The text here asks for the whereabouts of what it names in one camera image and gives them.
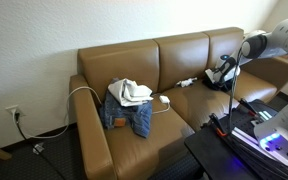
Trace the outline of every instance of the couch backrest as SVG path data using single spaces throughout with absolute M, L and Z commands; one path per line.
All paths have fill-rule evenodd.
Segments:
M 153 40 L 80 49 L 78 61 L 80 73 L 101 101 L 115 77 L 128 78 L 157 91 L 160 67 L 158 46 Z
M 174 87 L 178 81 L 203 75 L 209 50 L 207 35 L 199 32 L 154 40 L 160 50 L 158 92 Z
M 222 55 L 231 55 L 243 40 L 243 30 L 237 27 L 229 27 L 204 31 L 209 39 L 209 56 L 206 69 L 214 68 L 219 57 Z

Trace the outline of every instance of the white cloth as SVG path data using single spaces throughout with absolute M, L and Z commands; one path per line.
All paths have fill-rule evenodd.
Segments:
M 152 90 L 147 86 L 138 86 L 135 81 L 119 80 L 108 86 L 108 90 L 122 106 L 138 106 L 152 100 Z

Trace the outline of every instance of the blue jeans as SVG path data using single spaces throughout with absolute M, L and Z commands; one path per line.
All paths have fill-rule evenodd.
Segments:
M 145 138 L 148 137 L 152 115 L 151 101 L 139 106 L 124 107 L 107 91 L 105 102 L 99 111 L 104 128 L 114 128 L 115 120 L 123 118 L 125 119 L 125 125 L 130 125 L 135 134 Z

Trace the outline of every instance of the white cable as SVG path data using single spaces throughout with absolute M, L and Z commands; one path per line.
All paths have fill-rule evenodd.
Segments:
M 92 88 L 90 88 L 90 87 L 88 87 L 88 86 L 78 87 L 78 88 L 74 89 L 74 90 L 68 95 L 68 97 L 67 97 L 67 100 L 66 100 L 66 114 L 65 114 L 65 116 L 64 116 L 64 122 L 67 121 L 67 124 L 66 124 L 65 129 L 64 129 L 62 132 L 60 132 L 59 134 L 54 135 L 54 136 L 42 136 L 42 137 L 33 136 L 33 135 L 27 134 L 27 133 L 25 133 L 25 132 L 23 132 L 23 134 L 25 134 L 26 136 L 28 136 L 28 137 L 30 137 L 30 138 L 35 138 L 35 139 L 51 139 L 51 138 L 56 138 L 56 137 L 64 134 L 64 133 L 66 132 L 67 128 L 69 127 L 69 125 L 70 125 L 69 118 L 68 118 L 68 113 L 69 113 L 69 99 L 70 99 L 70 97 L 71 97 L 72 94 L 74 94 L 76 91 L 81 90 L 81 89 L 89 89 L 89 90 L 91 90 L 91 91 L 96 95 L 96 98 L 97 98 L 98 102 L 102 105 L 102 102 L 101 102 L 100 98 L 98 97 L 97 93 L 94 91 L 94 89 L 92 89 Z M 15 122 L 15 113 L 16 113 L 15 111 L 12 112 L 12 114 L 13 114 L 13 122 L 14 122 L 14 125 L 16 126 L 16 124 L 15 124 L 15 123 L 16 123 L 16 122 Z
M 158 113 L 162 113 L 162 112 L 166 112 L 170 109 L 170 103 L 167 103 L 167 108 L 164 109 L 164 110 L 161 110 L 161 111 L 156 111 L 156 112 L 152 112 L 152 114 L 158 114 Z

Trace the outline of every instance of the couch cushion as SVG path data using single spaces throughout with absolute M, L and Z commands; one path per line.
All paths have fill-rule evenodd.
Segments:
M 268 102 L 274 97 L 276 91 L 277 88 L 273 84 L 242 70 L 237 77 L 234 98 L 237 100 L 244 98 L 247 101 L 260 99 Z
M 218 118 L 228 113 L 229 95 L 222 91 L 214 91 L 206 87 L 201 80 L 192 86 L 178 87 L 165 91 L 172 108 L 195 130 L 209 120 L 209 115 L 215 113 Z M 233 107 L 238 102 L 233 99 Z
M 204 31 L 210 38 L 207 69 L 214 68 L 219 57 L 231 55 L 243 40 L 243 30 L 236 27 Z
M 205 34 L 183 34 L 155 41 L 160 49 L 161 64 L 158 92 L 174 87 L 178 81 L 203 75 L 209 45 Z
M 81 73 L 103 101 L 112 78 L 128 78 L 157 91 L 158 46 L 153 40 L 91 47 L 78 51 Z
M 167 108 L 158 96 L 152 101 L 153 112 Z M 172 109 L 153 114 L 147 139 L 135 135 L 131 127 L 105 130 L 118 179 L 138 179 L 150 175 L 171 157 L 185 154 L 184 139 L 194 131 Z

